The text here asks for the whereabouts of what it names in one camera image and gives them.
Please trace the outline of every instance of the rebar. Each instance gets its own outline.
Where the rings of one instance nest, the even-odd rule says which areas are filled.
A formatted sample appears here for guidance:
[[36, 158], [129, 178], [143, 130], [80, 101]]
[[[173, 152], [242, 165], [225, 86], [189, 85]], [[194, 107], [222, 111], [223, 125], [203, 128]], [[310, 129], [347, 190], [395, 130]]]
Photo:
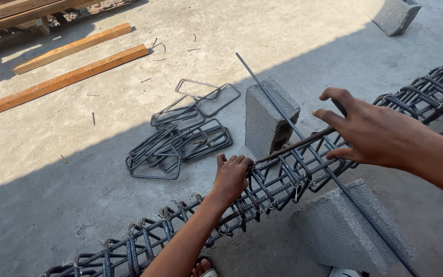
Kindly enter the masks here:
[[[438, 93], [443, 95], [443, 66], [416, 79], [396, 94], [379, 96], [374, 104], [390, 106], [428, 124], [443, 114], [443, 97], [439, 97]], [[165, 127], [160, 130], [170, 132], [173, 128]], [[298, 203], [307, 190], [318, 192], [330, 180], [342, 186], [338, 176], [358, 164], [342, 159], [322, 159], [330, 150], [340, 147], [348, 145], [333, 132], [255, 166], [247, 175], [249, 186], [220, 218], [205, 246], [213, 246], [223, 236], [232, 239], [237, 229], [245, 232], [247, 223], [253, 219], [259, 222], [264, 213], [269, 215], [271, 211], [281, 211], [289, 202]], [[166, 206], [155, 216], [158, 220], [143, 218], [130, 224], [123, 240], [107, 239], [98, 253], [78, 254], [73, 262], [48, 269], [45, 277], [115, 277], [116, 272], [124, 277], [141, 275], [204, 200], [199, 193], [194, 193], [193, 197], [196, 200], [190, 204], [172, 199], [176, 210]], [[418, 276], [412, 268], [408, 270]]]

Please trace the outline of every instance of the foot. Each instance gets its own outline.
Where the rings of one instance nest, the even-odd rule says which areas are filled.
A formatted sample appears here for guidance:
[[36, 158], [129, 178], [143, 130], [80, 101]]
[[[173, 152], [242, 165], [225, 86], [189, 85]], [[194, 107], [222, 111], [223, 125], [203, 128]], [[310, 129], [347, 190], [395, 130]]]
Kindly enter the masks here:
[[196, 267], [193, 268], [193, 273], [190, 277], [200, 277], [206, 271], [211, 269], [211, 264], [207, 259], [202, 259], [200, 263], [196, 264]]

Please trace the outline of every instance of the toe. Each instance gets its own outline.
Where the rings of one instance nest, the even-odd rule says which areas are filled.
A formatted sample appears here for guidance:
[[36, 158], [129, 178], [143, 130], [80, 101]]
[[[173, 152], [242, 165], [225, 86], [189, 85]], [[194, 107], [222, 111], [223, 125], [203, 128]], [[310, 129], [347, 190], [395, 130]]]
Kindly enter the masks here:
[[203, 272], [210, 270], [211, 269], [210, 261], [208, 261], [207, 259], [202, 259], [201, 268], [203, 268]]
[[196, 264], [196, 270], [197, 270], [197, 273], [199, 274], [199, 276], [201, 276], [204, 273], [203, 269], [201, 268], [200, 263]]

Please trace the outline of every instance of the concrete floor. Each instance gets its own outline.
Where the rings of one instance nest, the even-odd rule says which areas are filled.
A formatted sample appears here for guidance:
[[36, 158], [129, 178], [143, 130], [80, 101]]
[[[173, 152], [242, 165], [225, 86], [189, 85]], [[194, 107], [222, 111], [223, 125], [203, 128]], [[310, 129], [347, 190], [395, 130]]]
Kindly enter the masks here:
[[[259, 78], [275, 79], [301, 105], [301, 131], [320, 129], [325, 124], [311, 111], [332, 108], [317, 100], [326, 86], [348, 88], [371, 102], [378, 92], [394, 92], [443, 64], [443, 1], [423, 3], [406, 35], [398, 37], [387, 37], [371, 22], [359, 0], [156, 0], [85, 18], [48, 37], [7, 40], [3, 47], [11, 47], [0, 45], [0, 97], [139, 43], [151, 46], [156, 37], [167, 52], [156, 47], [150, 56], [0, 113], [0, 275], [39, 276], [65, 257], [99, 250], [97, 240], [123, 238], [130, 222], [168, 205], [169, 194], [188, 202], [196, 190], [209, 192], [216, 168], [211, 157], [182, 165], [174, 181], [136, 180], [124, 166], [127, 152], [154, 131], [151, 114], [179, 97], [179, 79], [231, 82], [244, 92], [254, 81], [236, 58], [239, 52]], [[24, 59], [124, 22], [136, 30], [31, 72], [11, 72]], [[191, 48], [201, 50], [188, 53]], [[162, 58], [167, 60], [153, 61]], [[243, 94], [217, 116], [234, 137], [228, 155], [251, 156], [244, 146], [244, 112]], [[443, 117], [432, 128], [443, 131]], [[410, 174], [374, 166], [341, 176], [345, 182], [358, 178], [418, 250], [412, 263], [417, 271], [443, 275], [443, 192]], [[300, 247], [292, 214], [302, 206], [289, 205], [252, 223], [233, 243], [219, 240], [208, 249], [222, 275], [326, 276], [329, 268]], [[94, 225], [81, 232], [81, 241], [74, 235], [83, 223]], [[408, 273], [399, 264], [389, 275]]]

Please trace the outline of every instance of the broken concrete block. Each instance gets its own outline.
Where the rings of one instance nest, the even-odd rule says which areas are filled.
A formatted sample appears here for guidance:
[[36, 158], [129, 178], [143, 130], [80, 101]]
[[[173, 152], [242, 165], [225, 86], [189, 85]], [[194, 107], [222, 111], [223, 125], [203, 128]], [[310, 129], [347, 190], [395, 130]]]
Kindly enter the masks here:
[[[300, 106], [274, 80], [262, 81], [263, 86], [295, 124]], [[290, 140], [293, 130], [259, 85], [246, 91], [246, 146], [257, 159], [264, 158]]]
[[367, 15], [388, 36], [404, 35], [421, 5], [413, 0], [366, 0]]
[[[386, 237], [406, 258], [415, 248], [362, 179], [346, 185]], [[335, 189], [313, 200], [299, 215], [301, 234], [314, 261], [342, 269], [386, 274], [398, 259], [353, 205]]]

